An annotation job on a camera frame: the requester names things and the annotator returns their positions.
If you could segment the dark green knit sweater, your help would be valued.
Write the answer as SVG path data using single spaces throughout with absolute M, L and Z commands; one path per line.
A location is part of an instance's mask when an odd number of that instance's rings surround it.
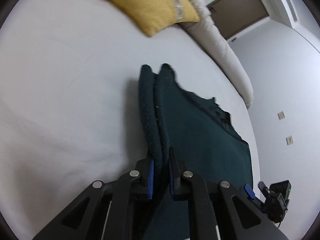
M 188 204 L 174 201 L 169 193 L 170 150 L 205 180 L 227 180 L 242 190 L 253 184 L 249 145 L 233 128 L 230 114 L 215 99 L 183 90 L 168 64 L 157 74 L 142 66 L 138 101 L 148 156 L 155 167 L 155 205 L 144 239 L 187 239 Z

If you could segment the cream white duvet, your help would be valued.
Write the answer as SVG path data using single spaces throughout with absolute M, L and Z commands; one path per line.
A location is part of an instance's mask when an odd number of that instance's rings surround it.
M 197 23 L 181 23 L 180 26 L 219 65 L 241 95 L 247 108 L 251 107 L 254 92 L 251 81 L 238 57 L 214 24 L 204 0 L 188 0 L 200 17 Z

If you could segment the yellow patterned cushion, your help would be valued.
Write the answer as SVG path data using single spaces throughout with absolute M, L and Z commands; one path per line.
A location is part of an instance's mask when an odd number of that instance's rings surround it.
M 108 0 L 148 37 L 176 23 L 197 23 L 200 17 L 188 0 Z

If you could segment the brown wooden door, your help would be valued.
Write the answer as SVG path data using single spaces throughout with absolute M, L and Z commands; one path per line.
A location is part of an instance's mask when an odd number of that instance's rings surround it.
M 215 0 L 207 7 L 225 39 L 269 16 L 261 0 Z

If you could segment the lower beige wall socket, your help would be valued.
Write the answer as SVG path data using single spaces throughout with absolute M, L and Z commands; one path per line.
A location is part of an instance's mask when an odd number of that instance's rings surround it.
M 293 136 L 288 136 L 286 137 L 286 143 L 287 145 L 292 145 L 294 143 L 294 139 L 293 139 Z

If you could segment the beige wall socket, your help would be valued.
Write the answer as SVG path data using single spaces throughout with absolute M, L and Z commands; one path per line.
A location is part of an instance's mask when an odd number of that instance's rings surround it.
M 287 145 L 292 145 L 294 143 L 294 139 L 293 139 L 293 136 L 288 136 L 286 137 L 286 143 Z
M 281 111 L 278 113 L 278 118 L 279 118 L 279 120 L 283 120 L 286 118 L 284 111 Z

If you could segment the upper beige wall socket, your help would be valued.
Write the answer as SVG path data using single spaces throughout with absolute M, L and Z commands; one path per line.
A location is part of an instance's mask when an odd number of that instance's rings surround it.
M 278 118 L 279 118 L 279 120 L 283 120 L 286 118 L 284 111 L 281 111 L 278 113 Z

